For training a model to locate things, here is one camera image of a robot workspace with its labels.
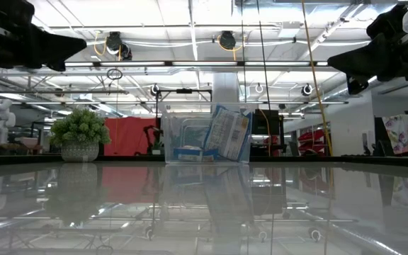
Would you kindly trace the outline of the black metal gantry frame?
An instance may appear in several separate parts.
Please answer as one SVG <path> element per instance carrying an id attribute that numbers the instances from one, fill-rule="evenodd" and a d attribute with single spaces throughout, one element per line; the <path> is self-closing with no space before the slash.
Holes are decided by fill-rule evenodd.
<path id="1" fill-rule="evenodd" d="M 159 114 L 159 96 L 161 95 L 162 99 L 165 99 L 170 93 L 173 94 L 192 94 L 192 93 L 197 93 L 201 97 L 203 97 L 205 100 L 207 100 L 206 97 L 204 97 L 203 93 L 209 93 L 210 94 L 210 101 L 213 100 L 213 90 L 212 89 L 187 89 L 187 88 L 182 88 L 182 89 L 157 89 L 157 91 L 154 93 L 155 94 L 155 117 L 158 117 Z"/>

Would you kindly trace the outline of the green artificial potted plant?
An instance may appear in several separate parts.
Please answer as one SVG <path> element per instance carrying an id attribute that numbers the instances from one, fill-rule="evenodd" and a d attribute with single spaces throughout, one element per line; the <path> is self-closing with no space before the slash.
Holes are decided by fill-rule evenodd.
<path id="1" fill-rule="evenodd" d="M 105 119 L 84 108 L 74 109 L 51 127 L 50 143 L 60 148 L 65 162 L 92 162 L 100 145 L 111 143 Z"/>

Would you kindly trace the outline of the red partition panel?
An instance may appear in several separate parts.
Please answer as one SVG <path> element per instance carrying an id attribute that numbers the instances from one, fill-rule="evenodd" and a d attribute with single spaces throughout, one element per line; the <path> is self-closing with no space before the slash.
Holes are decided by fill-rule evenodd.
<path id="1" fill-rule="evenodd" d="M 106 118 L 105 125 L 110 135 L 110 144 L 103 147 L 105 156 L 135 156 L 136 152 L 147 153 L 148 141 L 144 128 L 155 125 L 154 118 Z"/>

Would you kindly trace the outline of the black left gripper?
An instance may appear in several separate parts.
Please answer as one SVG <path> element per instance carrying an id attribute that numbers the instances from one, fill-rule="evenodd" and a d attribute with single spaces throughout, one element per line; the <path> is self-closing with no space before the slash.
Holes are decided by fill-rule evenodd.
<path id="1" fill-rule="evenodd" d="M 84 50 L 86 41 L 49 33 L 31 24 L 34 6 L 27 0 L 0 0 L 0 67 L 24 65 L 29 58 L 30 29 L 42 64 L 65 72 L 65 61 Z"/>

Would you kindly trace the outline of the red storage shelf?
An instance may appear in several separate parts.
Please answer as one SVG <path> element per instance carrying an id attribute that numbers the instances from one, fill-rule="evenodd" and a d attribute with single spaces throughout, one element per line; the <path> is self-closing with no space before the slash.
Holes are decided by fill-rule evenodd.
<path id="1" fill-rule="evenodd" d="M 305 132 L 298 138 L 298 151 L 301 156 L 316 154 L 328 155 L 327 139 L 322 129 Z"/>

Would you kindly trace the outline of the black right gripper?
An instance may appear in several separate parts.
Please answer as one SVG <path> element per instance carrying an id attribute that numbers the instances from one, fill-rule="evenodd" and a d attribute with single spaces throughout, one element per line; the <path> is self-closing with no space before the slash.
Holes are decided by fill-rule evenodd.
<path id="1" fill-rule="evenodd" d="M 402 18 L 408 6 L 398 4 L 380 14 L 366 29 L 371 42 L 356 50 L 334 55 L 327 64 L 347 74 L 349 95 L 356 95 L 369 86 L 368 81 L 353 77 L 372 77 L 389 81 L 404 77 L 408 81 L 408 33 L 402 29 Z"/>

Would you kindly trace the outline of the black computer case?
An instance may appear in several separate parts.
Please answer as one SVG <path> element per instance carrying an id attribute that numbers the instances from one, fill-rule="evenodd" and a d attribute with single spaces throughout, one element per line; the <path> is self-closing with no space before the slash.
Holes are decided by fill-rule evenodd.
<path id="1" fill-rule="evenodd" d="M 280 117 L 278 111 L 256 109 L 251 133 L 253 135 L 279 135 Z"/>

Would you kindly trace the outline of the blue Maruchan ramen packet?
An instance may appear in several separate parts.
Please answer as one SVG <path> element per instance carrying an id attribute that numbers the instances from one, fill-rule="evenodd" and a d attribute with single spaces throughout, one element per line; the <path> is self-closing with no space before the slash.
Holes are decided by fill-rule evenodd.
<path id="1" fill-rule="evenodd" d="M 248 105 L 215 105 L 203 149 L 216 149 L 225 161 L 247 162 L 253 113 Z"/>
<path id="2" fill-rule="evenodd" d="M 217 149 L 203 149 L 193 146 L 174 148 L 174 158 L 182 162 L 214 162 L 217 157 Z"/>

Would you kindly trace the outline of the white humanoid figure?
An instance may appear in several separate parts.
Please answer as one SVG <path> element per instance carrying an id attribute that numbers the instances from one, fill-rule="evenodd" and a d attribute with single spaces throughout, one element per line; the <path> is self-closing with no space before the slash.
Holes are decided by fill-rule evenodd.
<path id="1" fill-rule="evenodd" d="M 9 128 L 16 125 L 16 115 L 10 111 L 13 101 L 0 99 L 0 145 L 8 143 Z"/>

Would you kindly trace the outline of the ceiling light strip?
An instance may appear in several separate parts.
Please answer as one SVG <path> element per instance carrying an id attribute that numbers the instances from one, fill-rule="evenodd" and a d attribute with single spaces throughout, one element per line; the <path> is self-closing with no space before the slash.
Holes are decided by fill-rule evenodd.
<path id="1" fill-rule="evenodd" d="M 66 62 L 65 67 L 327 67 L 327 62 L 310 61 L 135 61 L 135 62 Z"/>

